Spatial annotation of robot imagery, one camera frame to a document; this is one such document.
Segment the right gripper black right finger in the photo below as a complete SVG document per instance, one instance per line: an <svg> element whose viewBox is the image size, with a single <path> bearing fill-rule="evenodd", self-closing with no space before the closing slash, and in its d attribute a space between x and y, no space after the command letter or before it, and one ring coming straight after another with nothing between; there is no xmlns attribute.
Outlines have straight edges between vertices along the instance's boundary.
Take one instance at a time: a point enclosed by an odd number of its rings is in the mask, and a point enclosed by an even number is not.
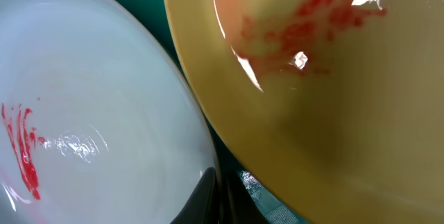
<svg viewBox="0 0 444 224"><path fill-rule="evenodd" d="M225 175L225 223L268 224L235 172Z"/></svg>

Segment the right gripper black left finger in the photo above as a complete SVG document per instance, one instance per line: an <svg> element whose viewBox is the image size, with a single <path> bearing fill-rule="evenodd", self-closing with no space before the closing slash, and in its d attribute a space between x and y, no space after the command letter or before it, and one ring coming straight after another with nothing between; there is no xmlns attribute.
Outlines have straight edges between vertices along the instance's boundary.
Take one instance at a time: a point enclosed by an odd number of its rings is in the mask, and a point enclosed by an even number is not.
<svg viewBox="0 0 444 224"><path fill-rule="evenodd" d="M216 169L205 170L180 213L171 224L218 224L219 190Z"/></svg>

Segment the white plate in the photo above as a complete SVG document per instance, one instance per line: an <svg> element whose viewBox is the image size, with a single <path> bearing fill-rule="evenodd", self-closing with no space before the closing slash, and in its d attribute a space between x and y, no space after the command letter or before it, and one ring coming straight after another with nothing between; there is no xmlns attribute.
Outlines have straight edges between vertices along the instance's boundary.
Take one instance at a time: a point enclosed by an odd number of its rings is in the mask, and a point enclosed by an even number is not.
<svg viewBox="0 0 444 224"><path fill-rule="evenodd" d="M1 222L171 223L212 138L115 0L1 0Z"/></svg>

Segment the yellow plate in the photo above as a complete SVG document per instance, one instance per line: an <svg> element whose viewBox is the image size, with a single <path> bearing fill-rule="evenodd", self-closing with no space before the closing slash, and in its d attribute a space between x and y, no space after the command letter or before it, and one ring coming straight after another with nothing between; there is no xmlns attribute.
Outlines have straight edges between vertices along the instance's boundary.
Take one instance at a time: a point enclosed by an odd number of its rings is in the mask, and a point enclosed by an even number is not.
<svg viewBox="0 0 444 224"><path fill-rule="evenodd" d="M443 0L164 0L234 156L313 223L443 222Z"/></svg>

